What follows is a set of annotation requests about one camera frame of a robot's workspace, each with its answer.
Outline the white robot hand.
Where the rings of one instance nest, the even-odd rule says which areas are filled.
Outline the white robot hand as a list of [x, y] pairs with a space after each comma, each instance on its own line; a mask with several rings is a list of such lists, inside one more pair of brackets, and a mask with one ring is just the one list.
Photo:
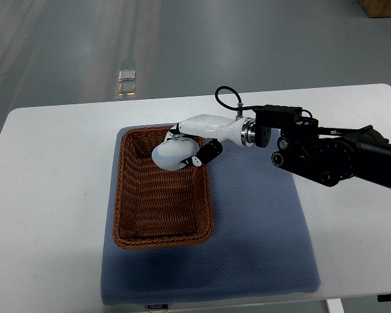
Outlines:
[[186, 166], [200, 167], [222, 153], [222, 142], [231, 141], [241, 147], [251, 147], [255, 143], [254, 126], [255, 120], [250, 117], [231, 119], [202, 114], [172, 126], [167, 131], [164, 140], [177, 139], [182, 134], [214, 139], [207, 142], [195, 155], [181, 161]]

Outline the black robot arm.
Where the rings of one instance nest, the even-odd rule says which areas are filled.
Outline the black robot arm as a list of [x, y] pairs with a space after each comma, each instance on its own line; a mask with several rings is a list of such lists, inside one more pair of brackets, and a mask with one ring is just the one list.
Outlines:
[[178, 158], [173, 170], [200, 167], [223, 151], [223, 142], [265, 148], [278, 129], [278, 149], [270, 158], [275, 167], [328, 187], [357, 177], [391, 189], [391, 143], [371, 125], [320, 127], [301, 107], [252, 106], [253, 118], [243, 116], [244, 109], [239, 104], [234, 119], [197, 115], [183, 120], [168, 130], [156, 151]]

